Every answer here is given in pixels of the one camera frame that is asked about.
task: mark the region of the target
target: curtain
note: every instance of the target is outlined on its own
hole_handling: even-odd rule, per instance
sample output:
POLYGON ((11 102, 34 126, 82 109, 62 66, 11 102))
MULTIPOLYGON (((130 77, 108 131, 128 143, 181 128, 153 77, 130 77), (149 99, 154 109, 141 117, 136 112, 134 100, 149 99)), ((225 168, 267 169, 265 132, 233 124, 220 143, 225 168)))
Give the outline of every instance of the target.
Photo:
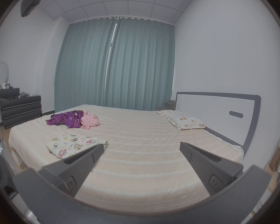
POLYGON ((112 47, 104 106, 135 110, 164 106, 172 92, 174 27, 121 18, 112 47))
POLYGON ((71 24, 56 66, 55 111, 103 105, 107 59, 116 19, 71 24))

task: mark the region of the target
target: white wall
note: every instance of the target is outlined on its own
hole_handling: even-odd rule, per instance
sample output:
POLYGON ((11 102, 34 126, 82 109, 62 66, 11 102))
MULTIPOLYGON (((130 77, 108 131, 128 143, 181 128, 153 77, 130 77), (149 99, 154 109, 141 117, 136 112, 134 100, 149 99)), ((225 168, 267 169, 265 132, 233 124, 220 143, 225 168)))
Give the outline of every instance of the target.
POLYGON ((9 66, 11 86, 42 96, 44 113, 54 110, 55 68, 69 24, 64 18, 51 19, 38 7, 24 18, 20 10, 21 1, 0 27, 0 62, 9 66))
POLYGON ((193 0, 175 26, 178 91, 261 96, 243 160, 264 167, 280 139, 280 27, 261 0, 193 0))

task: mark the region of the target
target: cartoon character print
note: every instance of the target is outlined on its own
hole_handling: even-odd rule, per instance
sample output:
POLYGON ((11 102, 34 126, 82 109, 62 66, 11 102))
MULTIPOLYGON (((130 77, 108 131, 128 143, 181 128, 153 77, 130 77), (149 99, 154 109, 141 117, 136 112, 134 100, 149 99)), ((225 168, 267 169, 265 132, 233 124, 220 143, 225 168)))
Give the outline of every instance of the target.
POLYGON ((60 150, 58 155, 59 155, 60 157, 62 157, 62 156, 64 156, 64 155, 66 155, 66 154, 67 154, 67 151, 66 151, 66 149, 64 149, 64 150, 60 150))
POLYGON ((81 150, 82 147, 83 147, 82 144, 75 144, 74 149, 81 150))
POLYGON ((96 143, 96 141, 95 141, 95 140, 93 140, 93 139, 88 140, 88 141, 86 142, 86 144, 94 144, 94 143, 96 143))

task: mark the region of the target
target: headboard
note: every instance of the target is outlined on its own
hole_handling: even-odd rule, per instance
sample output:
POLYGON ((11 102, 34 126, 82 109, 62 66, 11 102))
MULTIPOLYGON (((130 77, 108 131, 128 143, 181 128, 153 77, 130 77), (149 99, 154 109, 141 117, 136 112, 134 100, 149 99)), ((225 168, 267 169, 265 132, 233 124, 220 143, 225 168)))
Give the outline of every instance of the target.
POLYGON ((245 155, 256 130, 260 103, 259 95, 177 92, 174 110, 200 118, 205 130, 242 146, 245 155))

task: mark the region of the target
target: bed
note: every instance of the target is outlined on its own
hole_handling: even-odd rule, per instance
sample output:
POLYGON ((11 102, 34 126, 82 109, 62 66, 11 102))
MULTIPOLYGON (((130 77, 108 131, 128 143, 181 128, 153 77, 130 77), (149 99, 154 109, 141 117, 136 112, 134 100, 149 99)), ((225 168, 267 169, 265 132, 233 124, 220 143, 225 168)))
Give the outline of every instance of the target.
MULTIPOLYGON (((181 100, 185 98, 177 96, 177 108, 184 103, 181 100)), ((241 162, 244 156, 244 145, 224 141, 226 136, 214 135, 213 129, 178 131, 156 111, 94 105, 66 111, 70 110, 89 110, 98 116, 101 125, 89 130, 49 126, 45 120, 50 116, 43 116, 13 127, 9 145, 28 167, 39 170, 59 160, 45 146, 56 136, 72 134, 108 140, 108 147, 75 196, 95 207, 156 213, 177 210, 207 198, 208 192, 179 151, 181 141, 235 162, 241 162)))

